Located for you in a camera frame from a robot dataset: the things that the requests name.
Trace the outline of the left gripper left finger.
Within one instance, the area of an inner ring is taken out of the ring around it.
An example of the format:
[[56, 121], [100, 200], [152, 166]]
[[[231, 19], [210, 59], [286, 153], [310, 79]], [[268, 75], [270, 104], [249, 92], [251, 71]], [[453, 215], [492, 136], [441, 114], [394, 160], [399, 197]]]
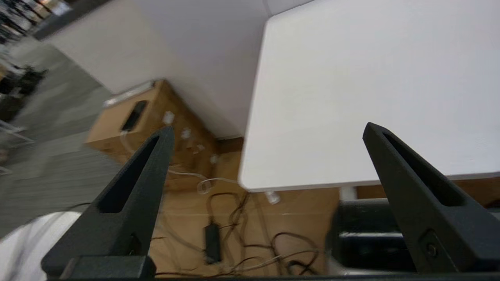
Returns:
[[172, 127], [153, 133], [41, 260], [50, 279], [152, 279], [148, 256], [173, 154]]

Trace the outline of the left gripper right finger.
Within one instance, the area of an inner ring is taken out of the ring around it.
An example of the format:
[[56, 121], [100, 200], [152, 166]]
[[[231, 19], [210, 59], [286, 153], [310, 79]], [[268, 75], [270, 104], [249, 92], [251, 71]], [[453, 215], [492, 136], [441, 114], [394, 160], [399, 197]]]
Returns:
[[418, 272], [499, 272], [499, 220], [387, 128], [362, 137]]

